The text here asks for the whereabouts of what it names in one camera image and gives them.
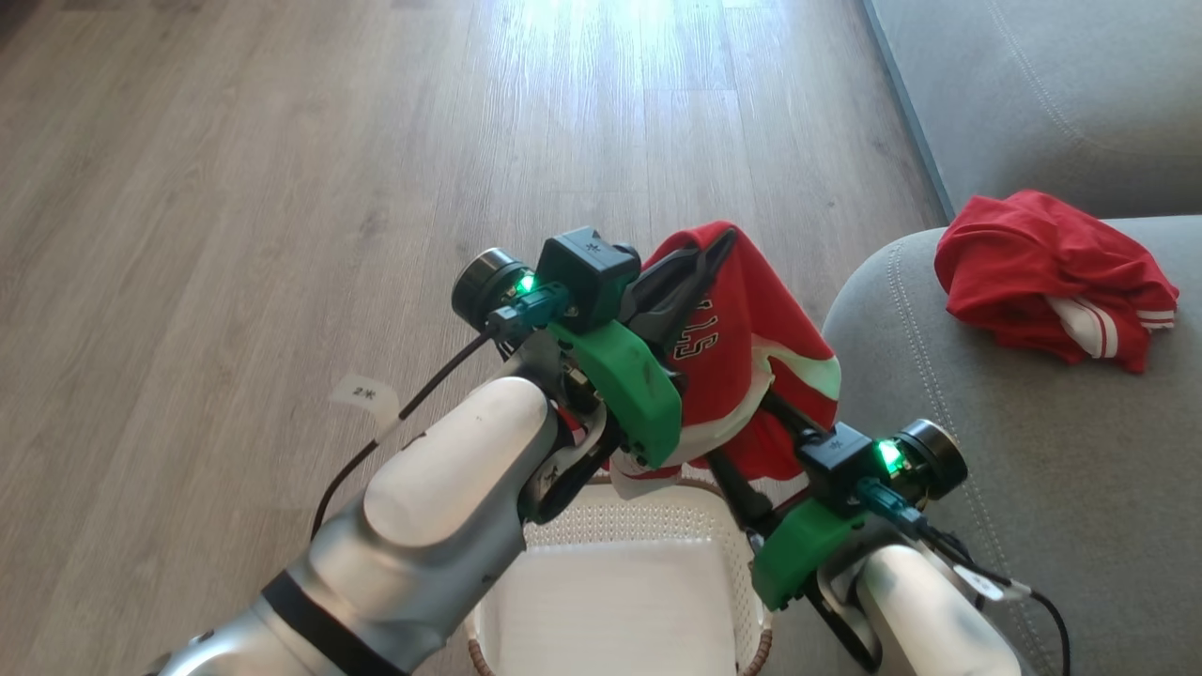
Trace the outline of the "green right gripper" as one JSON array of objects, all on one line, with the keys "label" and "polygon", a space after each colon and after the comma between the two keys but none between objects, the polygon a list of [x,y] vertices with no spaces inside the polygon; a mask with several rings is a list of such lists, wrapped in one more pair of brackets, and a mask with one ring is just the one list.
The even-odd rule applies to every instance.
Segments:
[{"label": "green right gripper", "polygon": [[[791,447],[817,441],[816,423],[781,395],[767,395],[764,411],[781,423]],[[781,610],[803,595],[807,581],[865,523],[863,509],[841,516],[821,503],[802,503],[778,524],[772,500],[748,482],[725,451],[706,453],[706,462],[734,522],[764,536],[751,561],[751,585],[768,610]]]}]

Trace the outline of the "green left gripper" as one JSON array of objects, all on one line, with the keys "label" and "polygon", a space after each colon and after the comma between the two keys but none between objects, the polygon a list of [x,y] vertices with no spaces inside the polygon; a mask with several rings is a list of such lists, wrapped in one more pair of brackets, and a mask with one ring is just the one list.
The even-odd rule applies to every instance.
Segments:
[{"label": "green left gripper", "polygon": [[579,421],[606,413],[607,429],[637,467],[667,466],[680,441],[683,407],[670,372],[630,327],[632,304],[657,307],[657,342],[676,344],[737,241],[734,230],[724,230],[704,249],[672,250],[639,274],[631,292],[627,281],[606,281],[587,300],[572,296],[549,324],[569,363],[563,401]]}]

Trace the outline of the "red numbered sports jersey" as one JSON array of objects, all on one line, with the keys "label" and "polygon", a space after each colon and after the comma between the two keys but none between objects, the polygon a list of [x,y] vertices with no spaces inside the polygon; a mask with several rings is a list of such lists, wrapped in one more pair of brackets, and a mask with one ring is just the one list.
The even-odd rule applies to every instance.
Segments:
[{"label": "red numbered sports jersey", "polygon": [[626,453],[609,458],[609,482],[632,500],[678,484],[685,467],[704,469],[719,449],[751,481],[795,481],[802,467],[784,423],[760,403],[775,393],[815,426],[837,420],[841,369],[819,330],[776,271],[734,223],[708,223],[670,235],[650,261],[688,245],[706,249],[733,235],[716,281],[667,346],[670,368],[686,376],[680,441],[665,466],[639,466]]}]

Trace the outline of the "red jersey with lettering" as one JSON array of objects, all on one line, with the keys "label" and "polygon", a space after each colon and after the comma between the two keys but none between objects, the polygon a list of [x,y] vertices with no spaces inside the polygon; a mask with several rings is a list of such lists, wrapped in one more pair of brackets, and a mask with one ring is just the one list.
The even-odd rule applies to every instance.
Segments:
[{"label": "red jersey with lettering", "polygon": [[1179,291],[1146,247],[1047,192],[976,196],[934,257],[950,315],[1001,346],[1146,372]]}]

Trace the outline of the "grey sofa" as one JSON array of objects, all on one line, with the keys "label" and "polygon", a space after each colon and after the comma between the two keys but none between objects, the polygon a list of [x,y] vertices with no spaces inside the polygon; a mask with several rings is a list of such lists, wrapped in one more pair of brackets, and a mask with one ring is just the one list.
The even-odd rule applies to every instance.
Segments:
[{"label": "grey sofa", "polygon": [[868,257],[825,318],[839,419],[956,437],[970,476],[932,522],[1049,595],[1072,676],[1202,676],[1202,215],[1115,229],[1180,292],[1146,373],[998,346],[950,316],[932,230]]}]

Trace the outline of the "white plastic laundry basket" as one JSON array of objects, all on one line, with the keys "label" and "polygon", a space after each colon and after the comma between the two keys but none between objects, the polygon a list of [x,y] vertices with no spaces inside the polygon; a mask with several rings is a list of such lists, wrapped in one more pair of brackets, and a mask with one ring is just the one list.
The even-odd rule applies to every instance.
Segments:
[{"label": "white plastic laundry basket", "polygon": [[770,611],[718,488],[593,479],[464,621],[477,676],[760,676]]}]

